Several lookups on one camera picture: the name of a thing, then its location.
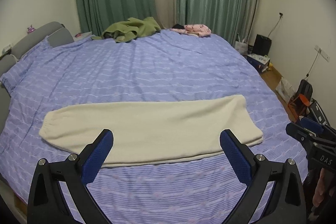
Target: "black box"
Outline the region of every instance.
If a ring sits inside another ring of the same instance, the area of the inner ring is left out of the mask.
[[[257,34],[257,37],[255,38],[252,53],[255,53],[261,56],[268,55],[269,49],[271,48],[271,44],[272,44],[272,40],[270,40],[270,38]]]

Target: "blue textured pad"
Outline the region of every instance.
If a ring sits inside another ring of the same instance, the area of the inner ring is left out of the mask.
[[[112,145],[113,135],[111,131],[108,131],[82,166],[82,183],[84,185],[95,180],[99,169],[103,165],[112,148]]]
[[[308,129],[316,135],[323,133],[323,127],[319,123],[314,122],[306,117],[303,117],[300,120],[300,123],[303,128]]]
[[[252,182],[250,164],[225,131],[220,134],[219,142],[238,180],[248,187]]]

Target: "headboard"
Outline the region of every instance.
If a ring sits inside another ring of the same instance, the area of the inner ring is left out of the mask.
[[[73,37],[70,32],[58,22],[50,22],[36,29],[26,37],[21,39],[10,51],[10,55],[5,55],[0,59],[0,76],[6,73],[16,64],[26,52],[41,42],[49,35],[48,41],[52,47],[57,47],[72,43]],[[6,88],[0,83],[0,134],[2,133],[5,122],[9,114],[9,104],[11,97]]]

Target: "metal bolt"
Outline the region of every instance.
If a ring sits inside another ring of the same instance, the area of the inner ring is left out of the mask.
[[[265,160],[265,156],[262,155],[262,154],[257,154],[257,155],[256,155],[256,158],[257,158],[257,160],[259,160],[259,161],[263,161],[263,160]]]
[[[71,154],[71,155],[68,157],[68,159],[71,160],[71,161],[75,160],[76,158],[77,158],[77,155],[76,155],[76,154]]]
[[[45,159],[43,159],[43,158],[40,159],[40,160],[39,160],[39,165],[44,165],[44,164],[45,164]]]
[[[295,164],[295,160],[293,160],[292,158],[289,158],[289,159],[288,159],[288,163],[289,163],[290,165],[294,165],[294,164]]]

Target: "green jacket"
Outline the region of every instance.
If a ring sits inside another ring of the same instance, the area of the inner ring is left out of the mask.
[[[153,17],[147,17],[144,20],[131,17],[127,21],[113,23],[101,34],[101,37],[113,38],[116,42],[128,42],[137,37],[150,36],[160,30],[160,26]]]

